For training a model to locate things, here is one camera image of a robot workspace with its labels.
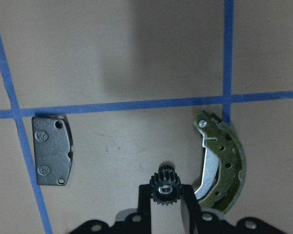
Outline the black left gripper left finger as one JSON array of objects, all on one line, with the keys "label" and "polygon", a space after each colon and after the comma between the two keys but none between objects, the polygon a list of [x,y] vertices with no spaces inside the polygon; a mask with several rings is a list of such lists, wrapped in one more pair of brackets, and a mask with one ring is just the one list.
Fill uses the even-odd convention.
[{"label": "black left gripper left finger", "polygon": [[151,190],[149,184],[139,186],[138,214],[151,219]]}]

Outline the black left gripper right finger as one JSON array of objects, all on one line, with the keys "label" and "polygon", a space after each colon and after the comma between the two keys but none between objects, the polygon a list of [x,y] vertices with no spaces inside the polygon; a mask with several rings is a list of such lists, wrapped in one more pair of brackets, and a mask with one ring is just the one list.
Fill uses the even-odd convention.
[{"label": "black left gripper right finger", "polygon": [[198,234],[201,209],[191,185],[182,185],[181,218],[186,234]]}]

